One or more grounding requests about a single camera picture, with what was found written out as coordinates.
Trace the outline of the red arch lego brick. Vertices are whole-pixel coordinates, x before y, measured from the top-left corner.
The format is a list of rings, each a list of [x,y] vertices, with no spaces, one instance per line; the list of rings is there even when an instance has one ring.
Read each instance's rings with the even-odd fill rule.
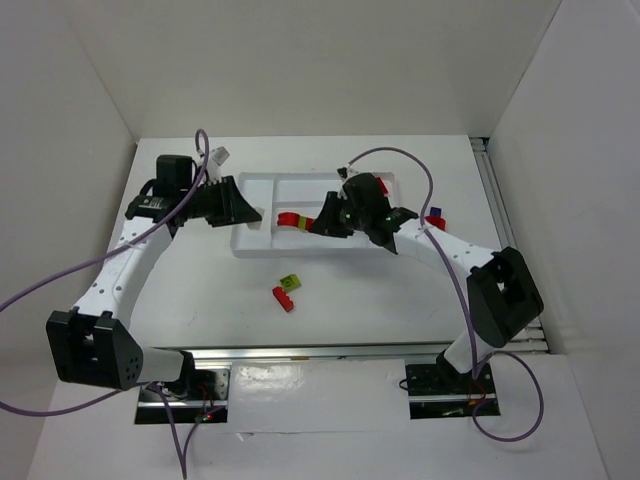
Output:
[[[295,212],[281,212],[277,216],[276,225],[278,227],[288,227],[288,228],[299,229],[298,228],[299,217],[300,215]]]

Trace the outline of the white lego brick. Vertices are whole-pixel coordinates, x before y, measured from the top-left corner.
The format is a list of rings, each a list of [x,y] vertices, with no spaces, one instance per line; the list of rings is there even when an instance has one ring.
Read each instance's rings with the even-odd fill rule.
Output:
[[[256,212],[259,214],[260,219],[252,222],[245,223],[242,226],[242,229],[249,232],[259,232],[263,226],[265,220],[265,210],[260,207],[255,208]]]

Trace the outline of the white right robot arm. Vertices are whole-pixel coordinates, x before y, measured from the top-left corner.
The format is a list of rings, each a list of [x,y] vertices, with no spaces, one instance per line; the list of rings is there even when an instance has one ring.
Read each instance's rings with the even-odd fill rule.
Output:
[[[429,224],[417,213],[394,207],[372,173],[339,169],[342,185],[327,193],[310,228],[325,237],[364,234],[394,255],[441,270],[462,301],[465,329],[436,359],[450,385],[477,375],[481,361],[504,347],[544,310],[544,302],[523,255],[463,241]]]

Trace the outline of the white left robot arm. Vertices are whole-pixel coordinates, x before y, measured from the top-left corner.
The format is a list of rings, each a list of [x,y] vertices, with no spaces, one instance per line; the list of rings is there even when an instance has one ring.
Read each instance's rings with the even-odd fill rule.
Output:
[[[157,260],[189,220],[212,227],[258,222],[260,214],[219,169],[228,158],[219,147],[201,164],[183,155],[161,155],[156,176],[129,203],[115,248],[86,293],[67,311],[53,312],[46,333],[61,381],[128,390],[162,382],[180,395],[196,386],[192,354],[143,348],[129,332],[131,316]]]

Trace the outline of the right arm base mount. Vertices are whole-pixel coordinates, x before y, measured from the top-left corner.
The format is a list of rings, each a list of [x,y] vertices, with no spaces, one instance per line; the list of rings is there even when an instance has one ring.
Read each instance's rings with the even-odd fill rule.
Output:
[[[467,376],[450,385],[437,375],[435,364],[408,364],[398,386],[408,394],[412,420],[471,417],[478,405],[479,416],[501,415],[489,365],[482,368],[477,380]]]

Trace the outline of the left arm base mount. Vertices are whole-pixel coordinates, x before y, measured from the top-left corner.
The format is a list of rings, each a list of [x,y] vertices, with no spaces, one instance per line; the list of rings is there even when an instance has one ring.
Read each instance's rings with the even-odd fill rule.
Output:
[[[228,395],[231,371],[226,366],[199,369],[189,387],[171,384],[161,385],[167,404],[178,425],[202,421],[223,424],[228,419]],[[161,395],[155,389],[141,389],[134,418],[136,425],[169,424],[168,414]]]

